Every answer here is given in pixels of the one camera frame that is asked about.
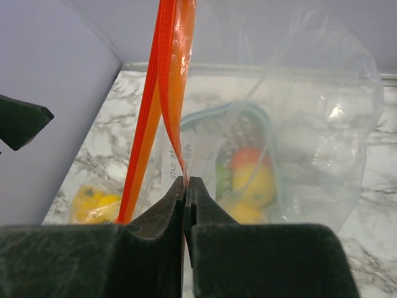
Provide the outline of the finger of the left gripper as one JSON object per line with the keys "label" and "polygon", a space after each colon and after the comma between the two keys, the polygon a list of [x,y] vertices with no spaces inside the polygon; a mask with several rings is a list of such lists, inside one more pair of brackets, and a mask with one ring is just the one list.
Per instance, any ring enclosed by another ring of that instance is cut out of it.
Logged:
{"label": "finger of the left gripper", "polygon": [[31,142],[53,119],[45,106],[1,95],[1,140],[14,151]]}

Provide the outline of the yellow bell pepper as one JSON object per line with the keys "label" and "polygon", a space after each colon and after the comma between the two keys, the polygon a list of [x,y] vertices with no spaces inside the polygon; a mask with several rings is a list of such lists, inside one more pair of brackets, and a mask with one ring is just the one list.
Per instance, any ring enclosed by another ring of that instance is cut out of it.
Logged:
{"label": "yellow bell pepper", "polygon": [[96,207],[101,208],[101,207],[110,206],[112,204],[118,204],[120,202],[120,200],[121,200],[121,198],[118,195],[108,194],[108,195],[102,196],[98,200]]}

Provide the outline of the clear zip bag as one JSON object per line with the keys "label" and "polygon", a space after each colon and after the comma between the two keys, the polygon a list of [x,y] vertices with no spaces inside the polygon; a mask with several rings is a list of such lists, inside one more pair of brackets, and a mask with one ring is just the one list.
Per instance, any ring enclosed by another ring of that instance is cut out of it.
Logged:
{"label": "clear zip bag", "polygon": [[117,220],[200,178],[239,223],[339,230],[383,103],[373,56],[319,1],[160,1]]}
{"label": "clear zip bag", "polygon": [[106,224],[118,216],[122,196],[108,181],[92,179],[75,193],[69,207],[69,224]]}

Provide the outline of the orange bell pepper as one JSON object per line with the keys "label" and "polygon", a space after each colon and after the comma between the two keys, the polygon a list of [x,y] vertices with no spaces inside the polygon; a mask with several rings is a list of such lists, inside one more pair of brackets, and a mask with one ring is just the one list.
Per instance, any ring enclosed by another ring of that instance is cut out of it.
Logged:
{"label": "orange bell pepper", "polygon": [[69,219],[72,224],[90,224],[96,217],[96,205],[104,192],[98,188],[83,185],[79,188],[70,207]]}

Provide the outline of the yellow apple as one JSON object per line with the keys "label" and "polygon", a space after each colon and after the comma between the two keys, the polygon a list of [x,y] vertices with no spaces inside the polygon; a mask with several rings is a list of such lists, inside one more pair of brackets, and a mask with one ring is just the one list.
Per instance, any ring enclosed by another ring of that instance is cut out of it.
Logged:
{"label": "yellow apple", "polygon": [[233,191],[241,196],[241,201],[251,207],[262,208],[276,196],[274,174],[270,167],[246,164],[233,175]]}

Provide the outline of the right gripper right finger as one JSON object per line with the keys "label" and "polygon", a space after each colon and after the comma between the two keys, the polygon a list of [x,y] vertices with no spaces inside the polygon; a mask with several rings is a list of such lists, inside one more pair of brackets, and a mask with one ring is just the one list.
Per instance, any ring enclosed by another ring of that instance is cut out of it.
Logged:
{"label": "right gripper right finger", "polygon": [[202,179],[186,190],[195,297],[358,297],[336,234],[324,225],[235,222]]}

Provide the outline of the blue plastic basket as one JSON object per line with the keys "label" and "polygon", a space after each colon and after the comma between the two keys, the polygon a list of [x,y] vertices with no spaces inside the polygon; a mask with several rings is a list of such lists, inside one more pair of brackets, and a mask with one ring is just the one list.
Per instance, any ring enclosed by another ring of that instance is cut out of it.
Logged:
{"label": "blue plastic basket", "polygon": [[[259,106],[248,104],[240,111],[235,111],[227,104],[196,112],[182,119],[181,129],[183,132],[207,133],[223,141],[215,156],[215,175],[217,161],[228,160],[231,167],[232,156],[238,150],[247,147],[262,150],[258,162],[270,167],[274,174],[277,190],[274,198],[282,196],[282,175],[279,170],[275,135],[271,131],[267,113]],[[215,199],[216,186],[210,185],[209,178],[203,176],[202,179],[211,197]]]}

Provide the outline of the green apple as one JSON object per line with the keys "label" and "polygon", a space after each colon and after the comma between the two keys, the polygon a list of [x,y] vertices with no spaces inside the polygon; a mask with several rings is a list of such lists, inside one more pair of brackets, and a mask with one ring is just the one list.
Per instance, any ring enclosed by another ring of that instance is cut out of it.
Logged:
{"label": "green apple", "polygon": [[216,195],[219,200],[232,190],[233,172],[228,160],[220,160],[216,163]]}

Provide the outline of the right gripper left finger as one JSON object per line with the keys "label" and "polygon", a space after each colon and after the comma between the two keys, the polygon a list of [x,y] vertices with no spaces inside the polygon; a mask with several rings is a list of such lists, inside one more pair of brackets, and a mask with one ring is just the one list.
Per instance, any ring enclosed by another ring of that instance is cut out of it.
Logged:
{"label": "right gripper left finger", "polygon": [[2,297],[180,297],[185,191],[130,224],[1,228]]}

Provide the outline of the orange tangerine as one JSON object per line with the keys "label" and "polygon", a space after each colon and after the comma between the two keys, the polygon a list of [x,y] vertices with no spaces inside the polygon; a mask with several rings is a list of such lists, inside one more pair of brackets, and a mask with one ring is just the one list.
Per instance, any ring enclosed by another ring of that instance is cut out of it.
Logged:
{"label": "orange tangerine", "polygon": [[261,155],[262,150],[254,147],[240,149],[232,156],[231,169],[235,171],[246,164],[257,163]]}

